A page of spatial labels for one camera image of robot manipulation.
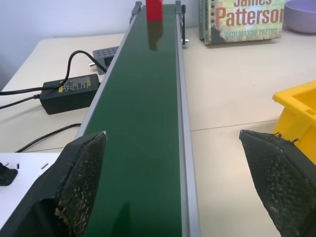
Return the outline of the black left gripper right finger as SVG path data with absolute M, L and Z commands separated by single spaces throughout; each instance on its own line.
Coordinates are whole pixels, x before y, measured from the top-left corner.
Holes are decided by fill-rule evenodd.
M 257 194 L 281 237 L 316 237 L 316 165 L 279 135 L 241 130 Z

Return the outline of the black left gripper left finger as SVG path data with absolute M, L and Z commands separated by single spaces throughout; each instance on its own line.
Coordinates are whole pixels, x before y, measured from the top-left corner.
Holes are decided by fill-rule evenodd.
M 65 146 L 55 163 L 31 185 L 0 237 L 83 237 L 98 191 L 106 132 Z

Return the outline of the green conveyor belt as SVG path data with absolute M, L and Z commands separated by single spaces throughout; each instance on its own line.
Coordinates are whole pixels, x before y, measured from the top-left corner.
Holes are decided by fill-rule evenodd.
M 183 46 L 185 6 L 138 2 L 78 136 L 105 131 L 84 237 L 200 237 Z

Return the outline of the grey motor box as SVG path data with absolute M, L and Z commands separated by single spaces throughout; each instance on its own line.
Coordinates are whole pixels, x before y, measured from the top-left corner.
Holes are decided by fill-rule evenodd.
M 110 63 L 112 59 L 114 58 L 118 46 L 115 47 L 109 47 L 109 48 L 104 48 L 104 49 L 99 49 L 99 50 L 94 50 L 93 57 L 96 61 L 98 61 L 106 70 L 109 68 Z

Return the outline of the white power strip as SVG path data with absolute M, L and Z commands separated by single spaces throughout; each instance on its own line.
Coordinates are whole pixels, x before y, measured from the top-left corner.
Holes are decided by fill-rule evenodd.
M 18 171 L 9 186 L 0 187 L 0 229 L 32 184 L 48 170 L 59 153 L 0 153 L 0 162 Z

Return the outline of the black plug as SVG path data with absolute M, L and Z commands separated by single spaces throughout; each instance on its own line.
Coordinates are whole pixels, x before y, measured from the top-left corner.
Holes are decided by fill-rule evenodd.
M 18 174 L 17 169 L 10 169 L 0 162 L 0 187 L 9 186 Z

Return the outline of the yellow plastic bin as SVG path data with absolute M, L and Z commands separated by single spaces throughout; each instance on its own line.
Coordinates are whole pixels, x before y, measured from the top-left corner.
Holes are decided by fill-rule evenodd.
M 288 140 L 316 165 L 316 80 L 273 95 L 284 109 L 274 134 Z

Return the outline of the black power adapter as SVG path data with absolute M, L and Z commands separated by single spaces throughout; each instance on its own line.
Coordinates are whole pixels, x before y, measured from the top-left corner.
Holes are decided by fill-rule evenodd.
M 92 103 L 99 85 L 97 74 L 69 78 L 58 89 L 43 90 L 39 100 L 49 115 L 87 108 Z

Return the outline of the James Patterson book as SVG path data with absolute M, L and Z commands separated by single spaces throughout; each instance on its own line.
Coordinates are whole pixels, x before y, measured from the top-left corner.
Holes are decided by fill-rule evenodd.
M 198 0 L 205 45 L 281 37 L 285 0 Z

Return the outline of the lavender bowl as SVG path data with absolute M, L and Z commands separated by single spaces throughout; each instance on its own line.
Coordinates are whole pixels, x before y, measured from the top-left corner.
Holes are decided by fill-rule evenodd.
M 289 0 L 284 5 L 284 22 L 289 29 L 316 34 L 316 0 Z

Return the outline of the red block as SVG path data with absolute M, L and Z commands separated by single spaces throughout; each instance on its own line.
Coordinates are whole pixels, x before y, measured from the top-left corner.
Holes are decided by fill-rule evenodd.
M 161 21 L 163 12 L 162 0 L 146 0 L 147 21 Z

